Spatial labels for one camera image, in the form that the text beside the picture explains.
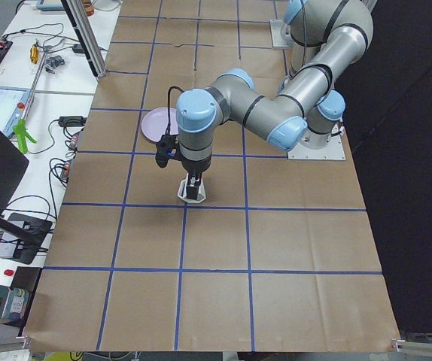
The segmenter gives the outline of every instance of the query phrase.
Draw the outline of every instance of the blue joint cap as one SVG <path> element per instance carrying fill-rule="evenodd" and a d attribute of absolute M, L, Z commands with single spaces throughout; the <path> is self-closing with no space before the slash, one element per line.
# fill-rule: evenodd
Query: blue joint cap
<path fill-rule="evenodd" d="M 246 71 L 240 68 L 234 68 L 229 71 L 227 71 L 224 74 L 221 74 L 219 77 L 222 77 L 223 75 L 234 75 L 235 77 L 239 77 L 243 79 L 246 84 L 249 86 L 249 89 L 254 89 L 254 82 L 253 79 L 248 75 Z"/>
<path fill-rule="evenodd" d="M 337 122 L 345 111 L 345 99 L 336 90 L 332 90 L 328 97 L 318 106 L 321 115 L 332 122 Z"/>
<path fill-rule="evenodd" d="M 288 7 L 286 8 L 286 11 L 284 13 L 283 21 L 285 24 L 290 25 L 294 18 L 297 17 L 297 15 L 301 11 L 301 1 L 300 0 L 290 0 L 288 2 Z"/>
<path fill-rule="evenodd" d="M 176 121 L 180 130 L 199 133 L 207 129 L 216 117 L 216 101 L 203 89 L 193 89 L 179 96 Z"/>
<path fill-rule="evenodd" d="M 289 152 L 297 145 L 307 128 L 308 124 L 302 117 L 288 118 L 270 132 L 266 142 Z"/>

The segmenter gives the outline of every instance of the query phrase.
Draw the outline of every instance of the yellow tool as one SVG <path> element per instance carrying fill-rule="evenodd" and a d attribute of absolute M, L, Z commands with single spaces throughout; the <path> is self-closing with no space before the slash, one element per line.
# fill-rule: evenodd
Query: yellow tool
<path fill-rule="evenodd" d="M 38 61 L 37 43 L 32 45 L 32 47 L 30 48 L 30 61 L 33 62 L 34 64 L 37 64 Z"/>

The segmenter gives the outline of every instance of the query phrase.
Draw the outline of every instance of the metal bracket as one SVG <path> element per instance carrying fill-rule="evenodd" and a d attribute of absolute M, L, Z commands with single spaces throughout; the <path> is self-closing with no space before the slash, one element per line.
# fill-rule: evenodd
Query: metal bracket
<path fill-rule="evenodd" d="M 338 132 L 338 126 L 333 128 L 333 132 Z M 288 152 L 288 159 L 294 160 L 346 160 L 343 150 L 342 137 L 337 135 L 331 137 L 330 142 L 322 149 L 309 149 L 298 143 L 295 148 Z"/>
<path fill-rule="evenodd" d="M 397 352 L 413 356 L 432 357 L 432 344 L 421 342 L 406 342 L 404 340 L 392 340 L 392 346 Z"/>
<path fill-rule="evenodd" d="M 274 49 L 291 49 L 293 47 L 290 27 L 283 20 L 270 20 L 269 29 L 271 30 L 271 40 Z"/>

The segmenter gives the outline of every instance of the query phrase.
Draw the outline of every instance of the floor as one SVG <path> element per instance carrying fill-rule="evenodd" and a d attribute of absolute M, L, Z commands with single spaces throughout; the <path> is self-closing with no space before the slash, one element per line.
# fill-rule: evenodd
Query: floor
<path fill-rule="evenodd" d="M 18 0 L 0 0 L 0 35 L 3 33 L 6 26 L 11 21 L 15 6 Z M 232 355 L 226 354 L 226 359 L 231 359 Z M 84 354 L 84 361 L 96 361 L 101 360 L 100 356 Z M 130 361 L 136 359 L 134 354 L 130 354 L 125 357 L 124 361 Z M 141 353 L 138 355 L 138 359 L 141 361 L 156 361 L 156 360 L 216 360 L 221 359 L 220 353 Z M 369 360 L 369 361 L 400 361 L 403 359 L 413 359 L 425 361 L 424 357 L 405 357 L 397 353 L 378 353 L 378 354 L 368 354 L 368 353 L 283 353 L 279 355 L 272 355 L 267 358 L 268 360 L 278 360 L 278 361 L 293 361 L 298 359 L 299 361 L 359 361 L 359 360 Z"/>

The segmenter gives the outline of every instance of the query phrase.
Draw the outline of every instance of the white desk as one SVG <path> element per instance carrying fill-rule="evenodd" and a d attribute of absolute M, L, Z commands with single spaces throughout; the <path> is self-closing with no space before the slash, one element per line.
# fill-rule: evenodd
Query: white desk
<path fill-rule="evenodd" d="M 111 0 L 100 1 L 101 6 L 104 2 L 113 4 Z M 35 2 L 26 2 L 23 5 L 14 20 L 5 31 L 5 34 L 17 32 L 21 29 L 40 26 L 45 23 L 62 23 L 64 31 L 62 35 L 77 39 L 74 29 L 64 11 L 40 11 L 35 7 Z M 114 28 L 117 22 L 117 16 L 120 8 L 111 11 L 96 11 L 89 17 L 90 24 L 93 28 L 94 35 L 100 47 L 108 49 Z M 61 26 L 45 26 L 33 32 L 44 32 L 48 34 L 57 34 Z M 15 86 L 21 88 L 30 88 L 38 65 L 30 62 L 29 52 L 36 39 L 41 44 L 49 36 L 44 35 L 12 35 L 8 38 L 13 41 L 12 48 L 7 53 L 2 64 L 0 65 L 0 86 Z M 56 44 L 58 40 L 53 39 L 47 44 Z M 67 41 L 65 45 L 58 48 L 72 45 L 73 41 Z M 43 71 L 38 81 L 36 90 L 47 93 L 71 93 L 71 94 L 94 94 L 97 87 L 97 79 L 94 78 L 84 54 L 74 54 L 71 49 L 63 50 L 53 54 L 60 55 L 65 64 L 56 69 L 55 74 Z"/>
<path fill-rule="evenodd" d="M 45 149 L 50 145 L 50 137 L 47 133 L 47 125 L 51 120 L 58 119 L 65 115 L 83 115 L 87 116 L 92 102 L 92 96 L 70 96 L 61 94 L 36 94 L 34 104 L 27 119 L 27 128 L 29 134 L 38 141 L 37 144 L 28 142 L 29 150 L 37 152 Z M 29 167 L 22 179 L 19 187 L 14 193 L 13 199 L 24 195 L 39 195 L 52 203 L 50 198 L 50 189 L 48 184 L 49 159 L 53 157 L 65 158 L 67 147 L 64 145 L 65 137 L 62 133 L 62 128 L 57 124 L 52 126 L 52 134 L 56 140 L 56 145 L 46 152 L 32 155 L 27 154 L 29 159 Z M 57 207 L 62 203 L 65 189 L 59 184 L 57 179 L 53 178 L 53 192 Z M 47 205 L 40 199 L 27 198 L 21 199 L 14 203 L 12 208 L 27 209 L 33 211 L 47 211 Z M 33 217 L 44 218 L 44 215 L 33 215 Z M 49 247 L 51 235 L 47 235 L 42 247 Z M 45 256 L 37 256 L 34 262 L 30 265 L 33 267 L 42 267 L 44 265 Z M 9 286 L 12 277 L 4 275 L 5 269 L 15 270 L 22 263 L 0 259 L 0 284 Z"/>

